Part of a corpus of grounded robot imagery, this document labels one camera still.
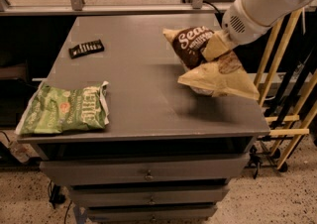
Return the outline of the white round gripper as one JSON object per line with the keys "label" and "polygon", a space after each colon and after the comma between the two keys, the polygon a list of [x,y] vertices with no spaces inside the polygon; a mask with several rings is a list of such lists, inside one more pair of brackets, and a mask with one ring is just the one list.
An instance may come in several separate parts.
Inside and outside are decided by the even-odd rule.
{"label": "white round gripper", "polygon": [[242,0],[236,0],[223,16],[222,30],[214,32],[202,54],[212,61],[236,46],[254,42],[269,29],[270,26],[261,25],[248,15]]}

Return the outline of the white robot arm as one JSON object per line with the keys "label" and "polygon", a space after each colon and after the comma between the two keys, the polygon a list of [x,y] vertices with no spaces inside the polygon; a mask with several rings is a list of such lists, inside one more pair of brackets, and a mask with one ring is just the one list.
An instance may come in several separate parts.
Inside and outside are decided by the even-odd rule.
{"label": "white robot arm", "polygon": [[225,12],[222,29],[216,31],[202,51],[211,61],[239,45],[264,35],[278,19],[313,0],[235,0]]}

